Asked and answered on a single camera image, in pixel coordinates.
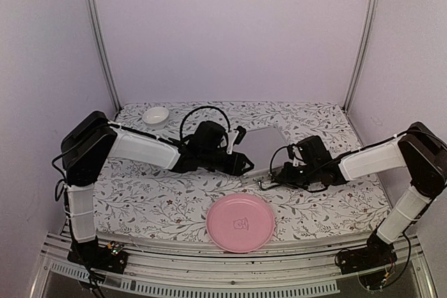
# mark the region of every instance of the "pink plastic plate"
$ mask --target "pink plastic plate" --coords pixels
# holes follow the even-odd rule
[[[266,244],[274,230],[270,207],[254,195],[227,195],[207,213],[211,240],[232,253],[248,253]]]

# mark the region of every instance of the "floral tablecloth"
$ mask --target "floral tablecloth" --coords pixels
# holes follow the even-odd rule
[[[141,116],[148,107],[170,110],[170,121],[160,131],[151,131]],[[178,138],[184,115],[201,105],[224,110],[232,128],[247,130],[275,124],[289,142],[320,135],[332,156],[360,144],[338,105],[321,103],[204,102],[128,104],[118,114],[124,126]],[[222,123],[222,116],[201,110],[185,123],[192,133],[202,120]],[[175,174],[125,159],[110,159],[95,185],[95,224],[99,231],[149,239],[208,242],[205,216],[213,202],[231,193],[262,197],[275,214],[273,241],[315,239],[373,230],[389,211],[376,175],[345,186],[331,186],[322,193],[276,188],[260,191],[242,186],[237,177],[206,170]]]

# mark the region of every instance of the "white robotic arm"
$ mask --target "white robotic arm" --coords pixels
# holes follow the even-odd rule
[[[319,181],[327,188],[399,167],[406,167],[411,175],[411,185],[371,234],[367,246],[337,255],[336,263],[343,274],[395,262],[393,242],[446,187],[447,145],[420,122],[388,140],[334,159],[318,136],[289,146],[289,158],[296,161],[295,149],[305,164],[294,166],[287,162],[278,175],[272,173],[272,180],[280,185],[307,188]]]
[[[124,252],[114,246],[101,248],[96,238],[94,183],[107,158],[126,158],[178,173],[202,167],[240,176],[254,168],[244,154],[233,151],[245,133],[241,126],[227,132],[213,121],[204,121],[193,135],[180,141],[166,140],[109,121],[102,112],[92,112],[65,137],[58,156],[65,169],[64,206],[73,240],[68,259],[80,264],[90,260],[90,267],[121,273],[126,266]]]

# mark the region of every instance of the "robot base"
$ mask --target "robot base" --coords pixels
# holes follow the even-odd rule
[[[386,250],[372,248],[370,246],[341,251],[335,258],[336,265],[342,274],[352,274],[353,272],[364,271],[377,267],[382,267],[397,261],[393,245],[389,245]]]
[[[84,267],[123,274],[129,255],[121,249],[121,245],[114,242],[100,247],[97,238],[83,244],[72,242],[67,260]]]

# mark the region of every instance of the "small white bowl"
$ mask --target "small white bowl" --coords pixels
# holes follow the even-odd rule
[[[166,107],[149,108],[143,115],[143,122],[152,129],[162,129],[168,124],[169,110]]]

